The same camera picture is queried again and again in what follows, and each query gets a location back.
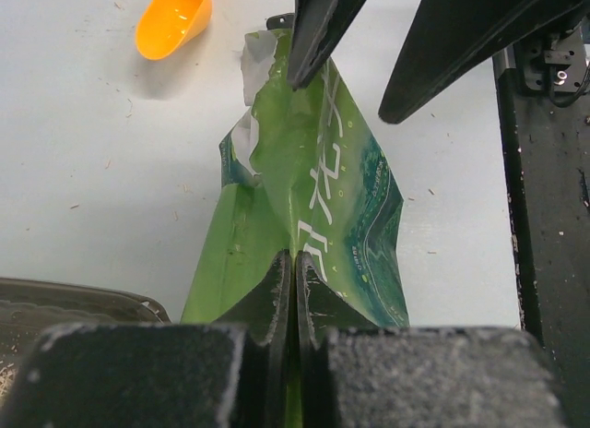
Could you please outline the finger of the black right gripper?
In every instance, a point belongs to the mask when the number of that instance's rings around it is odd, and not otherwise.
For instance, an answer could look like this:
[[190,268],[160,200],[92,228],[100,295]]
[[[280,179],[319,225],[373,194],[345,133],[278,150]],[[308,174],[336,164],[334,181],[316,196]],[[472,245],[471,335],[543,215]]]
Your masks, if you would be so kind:
[[379,117],[400,124],[505,47],[576,13],[589,0],[421,0]]
[[367,0],[295,0],[287,82],[304,89],[324,66]]

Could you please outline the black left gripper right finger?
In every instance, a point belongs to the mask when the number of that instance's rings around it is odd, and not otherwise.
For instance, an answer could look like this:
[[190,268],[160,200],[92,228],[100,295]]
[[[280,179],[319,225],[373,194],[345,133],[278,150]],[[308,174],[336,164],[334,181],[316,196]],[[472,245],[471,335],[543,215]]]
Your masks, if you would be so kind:
[[524,331],[378,327],[296,260],[307,427],[563,427],[561,385]]

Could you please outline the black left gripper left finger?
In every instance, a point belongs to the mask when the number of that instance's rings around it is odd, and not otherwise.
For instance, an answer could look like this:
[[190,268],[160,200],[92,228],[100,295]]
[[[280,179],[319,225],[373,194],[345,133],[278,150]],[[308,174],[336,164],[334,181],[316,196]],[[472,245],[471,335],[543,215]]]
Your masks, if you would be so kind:
[[210,324],[68,323],[43,331],[5,427],[281,427],[291,259]]

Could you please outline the black bag clip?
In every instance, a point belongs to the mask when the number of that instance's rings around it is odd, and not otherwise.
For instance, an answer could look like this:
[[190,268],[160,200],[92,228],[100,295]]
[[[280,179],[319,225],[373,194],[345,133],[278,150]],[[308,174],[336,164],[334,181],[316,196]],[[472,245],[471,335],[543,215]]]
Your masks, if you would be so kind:
[[274,15],[268,18],[265,23],[265,27],[268,30],[291,30],[294,25],[294,14],[284,13]]

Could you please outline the yellow plastic scoop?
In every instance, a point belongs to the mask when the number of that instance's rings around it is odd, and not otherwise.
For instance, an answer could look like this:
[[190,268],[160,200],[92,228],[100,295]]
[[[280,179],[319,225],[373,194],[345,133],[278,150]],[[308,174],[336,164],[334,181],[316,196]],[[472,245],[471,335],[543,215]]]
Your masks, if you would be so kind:
[[207,28],[212,11],[212,0],[152,0],[136,26],[138,52],[167,58]]

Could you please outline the green litter bag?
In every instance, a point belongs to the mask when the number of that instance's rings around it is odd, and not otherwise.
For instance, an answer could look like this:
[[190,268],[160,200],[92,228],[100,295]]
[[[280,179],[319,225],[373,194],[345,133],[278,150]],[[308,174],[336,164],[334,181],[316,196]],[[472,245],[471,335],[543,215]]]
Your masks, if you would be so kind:
[[245,36],[246,112],[219,146],[220,197],[182,321],[219,318],[285,250],[309,254],[327,287],[374,324],[404,327],[403,198],[333,62],[307,88],[289,86],[290,41],[289,30]]

